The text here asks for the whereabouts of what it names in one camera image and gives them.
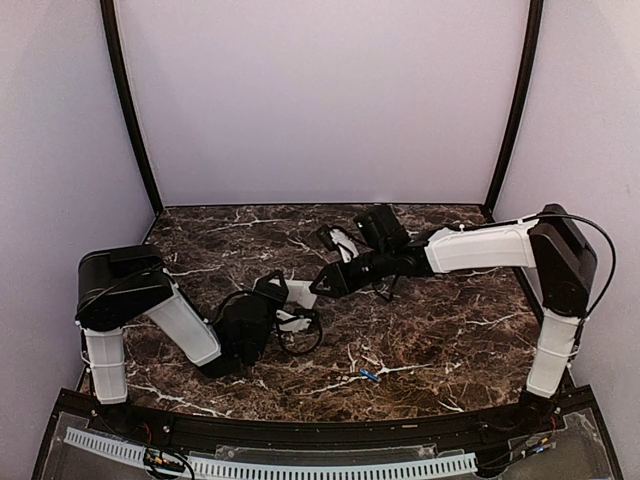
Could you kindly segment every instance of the brown marble surface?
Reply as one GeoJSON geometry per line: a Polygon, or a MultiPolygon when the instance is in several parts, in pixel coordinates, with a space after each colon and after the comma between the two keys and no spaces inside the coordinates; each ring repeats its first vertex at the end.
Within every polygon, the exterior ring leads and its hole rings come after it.
{"type": "MultiPolygon", "coordinates": [[[[148,241],[212,318],[226,295],[274,269],[312,280],[338,259],[322,248],[315,230],[327,223],[356,233],[351,218],[364,208],[170,208],[148,241]]],[[[394,208],[410,232],[483,222],[477,207],[394,208]]],[[[517,401],[538,336],[510,269],[401,279],[393,303],[366,289],[340,300],[319,298],[316,308],[325,333],[316,351],[291,358],[272,336],[255,367],[216,380],[200,374],[148,319],[137,319],[125,327],[130,398],[184,413],[304,422],[477,410],[517,401]],[[380,383],[362,377],[360,368],[379,372],[380,383]]]]}

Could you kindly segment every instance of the lavender wall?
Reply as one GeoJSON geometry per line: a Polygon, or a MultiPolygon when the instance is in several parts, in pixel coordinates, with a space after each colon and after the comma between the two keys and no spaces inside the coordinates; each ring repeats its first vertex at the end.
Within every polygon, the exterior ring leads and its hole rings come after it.
{"type": "Polygon", "coordinates": [[[167,204],[484,200],[528,1],[117,4],[167,204]]]}
{"type": "Polygon", "coordinates": [[[76,268],[152,221],[98,1],[2,3],[0,478],[30,478],[60,387],[81,370],[76,268]]]}
{"type": "MultiPolygon", "coordinates": [[[[546,2],[522,129],[497,217],[546,202],[601,223],[620,266],[575,363],[590,383],[626,478],[640,478],[640,4],[546,2]]],[[[609,267],[599,247],[600,280],[609,267]]]]}

